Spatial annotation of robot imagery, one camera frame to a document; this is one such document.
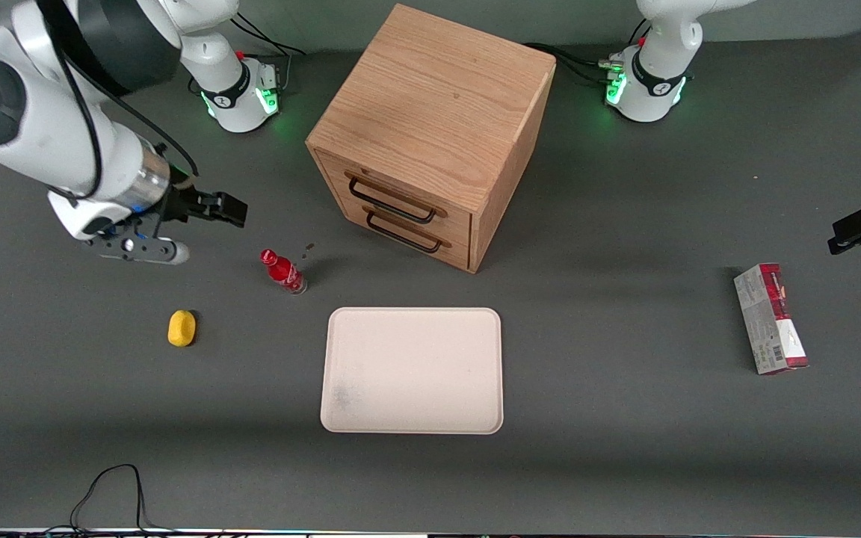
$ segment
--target wooden box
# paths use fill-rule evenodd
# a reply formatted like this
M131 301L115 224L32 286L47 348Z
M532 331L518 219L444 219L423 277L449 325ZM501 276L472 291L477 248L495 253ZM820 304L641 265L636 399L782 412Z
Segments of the wooden box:
M555 67L397 4L307 146L349 221L474 273L534 151Z

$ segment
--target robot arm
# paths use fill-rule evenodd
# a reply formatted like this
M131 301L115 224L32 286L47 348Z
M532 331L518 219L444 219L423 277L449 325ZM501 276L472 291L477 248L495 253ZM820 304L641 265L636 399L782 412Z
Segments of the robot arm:
M703 44L707 13L732 10L755 0L637 0L641 13L652 22L643 45L632 45L611 55L607 103L635 122L655 122L680 99L685 72Z
M217 118L222 126L233 123L229 130L259 126L271 115L260 99L265 88L257 86L267 81L253 75L263 66L243 64L219 34L185 35L226 20L237 2L78 0L70 6L75 13L62 0L24 0L0 13L0 163L50 186L49 201L69 234L109 258L183 262L187 248L157 236L167 220L198 217L243 227L245 204L228 194L200 193L194 175L100 108L109 98L167 81L181 61L216 94L240 86L247 75L247 89L259 89ZM196 40L211 45L202 47L211 57L189 48Z

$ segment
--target bottle cap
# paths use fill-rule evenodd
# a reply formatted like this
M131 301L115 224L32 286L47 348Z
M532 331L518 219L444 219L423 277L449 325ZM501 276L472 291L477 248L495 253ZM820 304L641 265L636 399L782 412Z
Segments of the bottle cap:
M261 252L261 263L267 266L275 265L277 263L277 254L274 254L274 251L271 249L265 249Z

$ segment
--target yellow sponge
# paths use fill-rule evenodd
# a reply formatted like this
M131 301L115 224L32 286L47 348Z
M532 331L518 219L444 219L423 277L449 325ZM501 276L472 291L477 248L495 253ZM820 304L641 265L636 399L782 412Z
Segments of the yellow sponge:
M188 310L178 310L168 321L168 341L177 347L185 347L194 341L196 323L194 314Z

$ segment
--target drawer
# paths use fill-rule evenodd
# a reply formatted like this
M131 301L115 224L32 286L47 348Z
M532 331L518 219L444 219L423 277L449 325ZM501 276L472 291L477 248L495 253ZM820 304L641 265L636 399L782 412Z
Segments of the drawer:
M394 215L411 229L467 244L471 235L471 215L440 202L422 200L419 194L404 193L379 173L344 159L318 151L321 167L342 208L368 204L382 214Z
M371 229L372 232L392 239L392 241L467 271L469 265L469 242L467 238L461 239L461 241L438 238L438 236L427 232L426 229L420 229L413 222L393 214L387 214L387 212L369 204L346 204L345 217L355 224Z

